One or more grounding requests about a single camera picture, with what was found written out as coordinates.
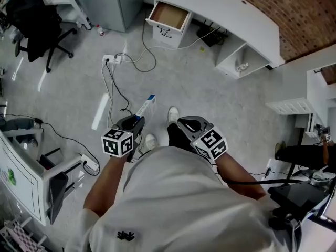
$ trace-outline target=concrete floor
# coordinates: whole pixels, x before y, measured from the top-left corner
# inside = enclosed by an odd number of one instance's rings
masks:
[[[51,123],[60,134],[87,146],[103,168],[109,157],[102,153],[100,137],[107,127],[109,104],[97,130],[91,128],[100,100],[106,93],[100,71],[102,56],[126,52],[137,59],[144,50],[141,42],[143,17],[142,12],[127,33],[107,31],[104,36],[99,36],[93,29],[68,36],[61,45],[73,51],[74,57],[69,59],[66,54],[55,50],[49,74],[44,74],[47,53],[33,63],[28,61],[24,52],[16,58],[15,46],[7,33],[0,41],[0,66],[7,72],[3,79],[2,103],[8,103],[7,113],[27,114]],[[73,25],[63,24],[63,27],[69,29]],[[197,38],[196,31],[197,27],[191,25],[182,46]],[[152,29],[148,24],[145,25],[144,40],[148,46],[161,45],[152,39]],[[114,73],[121,92],[131,102],[133,113],[150,94],[157,96],[158,109],[146,125],[144,135],[153,133],[160,145],[167,145],[167,111],[174,105],[182,116],[201,115],[217,125],[227,138],[229,153],[249,172],[264,172],[273,157],[275,144],[288,140],[293,128],[293,118],[277,115],[265,106],[264,86],[269,71],[262,69],[234,80],[214,68],[216,52],[202,41],[188,49],[170,51],[155,48],[152,51],[157,58],[153,71],[141,73],[133,64],[124,62],[116,67]],[[137,66],[146,70],[153,62],[153,57],[146,52]],[[112,118],[116,122],[127,115],[119,111],[126,103],[116,90],[113,100]],[[51,158],[56,163],[75,156],[76,152],[87,154],[78,144],[56,136],[47,126],[44,128],[43,152],[58,146],[62,149]],[[42,227],[35,223],[34,230],[48,236],[46,244],[54,251],[61,251],[65,245],[75,226],[76,214],[95,180],[96,177],[88,176],[83,187],[65,199],[52,226]],[[18,212],[16,203],[12,204],[12,212]]]

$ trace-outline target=office chair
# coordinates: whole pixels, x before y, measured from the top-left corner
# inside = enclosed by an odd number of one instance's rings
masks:
[[[6,5],[7,21],[14,25],[25,38],[28,38],[27,48],[20,46],[17,42],[15,56],[20,50],[28,53],[28,60],[35,61],[42,57],[47,50],[49,51],[46,71],[49,73],[51,57],[55,48],[58,48],[68,54],[69,58],[74,56],[58,45],[70,33],[76,34],[76,29],[71,29],[60,36],[61,17],[57,14],[55,6],[46,6],[43,0],[9,0]]]

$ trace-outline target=gray metal cabinet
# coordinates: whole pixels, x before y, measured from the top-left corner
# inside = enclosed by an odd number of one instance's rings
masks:
[[[125,32],[140,11],[143,0],[79,0],[93,25]]]

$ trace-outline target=forearm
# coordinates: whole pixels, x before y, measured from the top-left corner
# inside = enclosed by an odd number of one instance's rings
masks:
[[[256,180],[229,154],[224,153],[216,161],[222,179],[239,181],[239,182],[255,182]],[[235,192],[253,198],[260,199],[266,195],[263,187],[260,185],[236,185],[228,184],[229,188]]]
[[[83,208],[102,216],[114,204],[127,156],[111,157],[87,195]]]
[[[328,144],[323,142],[323,162],[324,164],[328,165],[329,161],[329,153],[328,153]]]

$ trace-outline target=gray t-shirt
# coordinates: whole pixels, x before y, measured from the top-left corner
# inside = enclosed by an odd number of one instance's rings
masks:
[[[80,212],[66,252],[288,251],[287,233],[268,226],[270,203],[225,187],[196,154],[158,148],[130,170],[102,217]]]

